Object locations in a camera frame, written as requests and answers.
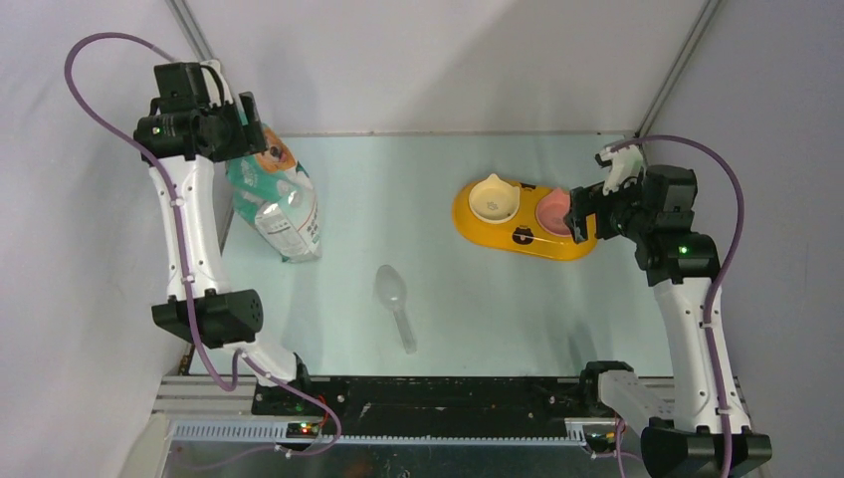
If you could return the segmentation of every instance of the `scoop handle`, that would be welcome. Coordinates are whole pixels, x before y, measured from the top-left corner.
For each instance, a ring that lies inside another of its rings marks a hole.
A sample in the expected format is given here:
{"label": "scoop handle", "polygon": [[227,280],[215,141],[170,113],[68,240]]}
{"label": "scoop handle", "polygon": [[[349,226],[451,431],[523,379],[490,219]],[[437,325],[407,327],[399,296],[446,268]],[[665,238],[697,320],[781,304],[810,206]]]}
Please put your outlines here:
{"label": "scoop handle", "polygon": [[413,337],[413,331],[410,329],[407,314],[405,314],[404,309],[396,309],[393,311],[393,317],[396,320],[398,335],[401,337],[401,344],[404,346],[404,351],[409,355],[414,354],[416,352],[416,338]]}

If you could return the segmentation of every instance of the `yellow bowl stand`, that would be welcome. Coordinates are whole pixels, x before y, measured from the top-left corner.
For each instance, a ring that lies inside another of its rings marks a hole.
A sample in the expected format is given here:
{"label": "yellow bowl stand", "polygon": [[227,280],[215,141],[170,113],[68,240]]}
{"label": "yellow bowl stand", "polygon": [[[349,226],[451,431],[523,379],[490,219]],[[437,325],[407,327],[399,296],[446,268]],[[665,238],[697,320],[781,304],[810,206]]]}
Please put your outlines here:
{"label": "yellow bowl stand", "polygon": [[589,239],[575,244],[570,237],[555,236],[536,221],[536,205],[552,191],[550,187],[533,186],[505,179],[521,189],[519,211],[503,224],[489,224],[478,219],[469,209],[469,191],[480,181],[467,184],[454,199],[452,220],[460,234],[479,246],[521,252],[555,261],[573,261],[595,248],[595,216],[586,218]]}

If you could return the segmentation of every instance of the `gray wall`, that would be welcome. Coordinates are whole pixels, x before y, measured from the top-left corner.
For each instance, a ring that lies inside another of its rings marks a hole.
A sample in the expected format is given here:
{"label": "gray wall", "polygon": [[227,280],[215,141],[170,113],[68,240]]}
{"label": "gray wall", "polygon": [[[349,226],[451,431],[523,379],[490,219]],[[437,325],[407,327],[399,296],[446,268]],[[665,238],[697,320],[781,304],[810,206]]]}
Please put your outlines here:
{"label": "gray wall", "polygon": [[[743,185],[725,329],[752,419],[773,440],[774,476],[840,476],[842,463],[842,25],[841,1],[728,3],[651,131],[711,146]],[[727,178],[682,146],[648,152],[697,171],[696,229],[725,254],[736,214]]]}
{"label": "gray wall", "polygon": [[[3,2],[0,15],[0,475],[112,477],[184,342],[158,329],[161,214],[146,165],[74,102],[68,50],[99,31],[190,49],[161,0]],[[74,73],[132,131],[162,60],[98,42]]]}

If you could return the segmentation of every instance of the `light blue table surface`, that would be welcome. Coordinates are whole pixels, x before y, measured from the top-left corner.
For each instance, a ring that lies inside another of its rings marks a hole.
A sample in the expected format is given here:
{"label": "light blue table surface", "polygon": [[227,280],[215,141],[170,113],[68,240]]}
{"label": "light blue table surface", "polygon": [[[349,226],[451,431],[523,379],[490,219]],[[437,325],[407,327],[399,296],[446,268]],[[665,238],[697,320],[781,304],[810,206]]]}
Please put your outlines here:
{"label": "light blue table surface", "polygon": [[[262,340],[297,352],[311,374],[577,375],[619,359],[671,375],[662,318],[623,238],[574,262],[474,245],[455,229],[454,196],[495,172],[572,188],[603,180],[592,157],[620,136],[296,137],[286,143],[316,186],[322,257],[283,264],[235,217],[223,261],[235,290],[264,305]],[[418,352],[407,355],[373,294],[391,264],[407,283]],[[229,373],[230,358],[210,356]],[[204,373],[196,358],[192,373]]]}

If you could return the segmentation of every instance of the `metal pole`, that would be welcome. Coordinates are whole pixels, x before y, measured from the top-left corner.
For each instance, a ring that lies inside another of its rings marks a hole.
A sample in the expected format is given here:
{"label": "metal pole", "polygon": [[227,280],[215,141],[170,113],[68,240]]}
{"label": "metal pole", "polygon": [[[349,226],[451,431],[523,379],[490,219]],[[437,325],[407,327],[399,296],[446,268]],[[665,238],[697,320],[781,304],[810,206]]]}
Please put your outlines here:
{"label": "metal pole", "polygon": [[167,6],[170,7],[173,18],[179,24],[179,28],[181,28],[182,34],[184,34],[197,60],[205,61],[215,58],[208,40],[205,39],[202,29],[199,28],[196,17],[193,16],[193,12],[187,5],[187,0],[167,0]]}
{"label": "metal pole", "polygon": [[689,59],[692,58],[692,55],[695,53],[704,33],[706,33],[707,29],[710,27],[715,14],[725,3],[727,3],[725,0],[707,0],[701,8],[698,18],[695,20],[695,23],[692,25],[692,29],[689,31],[689,35],[683,42],[683,47],[680,49],[680,53],[674,60],[674,64],[671,66],[671,69],[669,69],[668,75],[666,75],[662,86],[660,86],[660,89],[657,92],[657,96],[654,97],[654,101],[651,102],[651,106],[645,113],[642,123],[639,124],[639,128],[637,129],[638,135],[644,136],[650,132],[651,127],[654,125],[654,121],[662,109],[662,106],[671,95],[675,85],[677,85],[677,81],[680,79],[681,74],[689,64]]}

